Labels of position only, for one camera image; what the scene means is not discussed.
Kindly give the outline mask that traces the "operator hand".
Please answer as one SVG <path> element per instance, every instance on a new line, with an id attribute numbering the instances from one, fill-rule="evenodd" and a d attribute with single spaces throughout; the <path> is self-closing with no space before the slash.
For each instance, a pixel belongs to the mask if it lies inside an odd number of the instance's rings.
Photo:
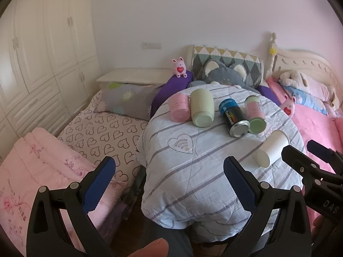
<path id="1" fill-rule="evenodd" d="M 168 255 L 168 242 L 159 238 L 149 243 L 144 248 L 133 252 L 128 257 L 167 257 Z"/>

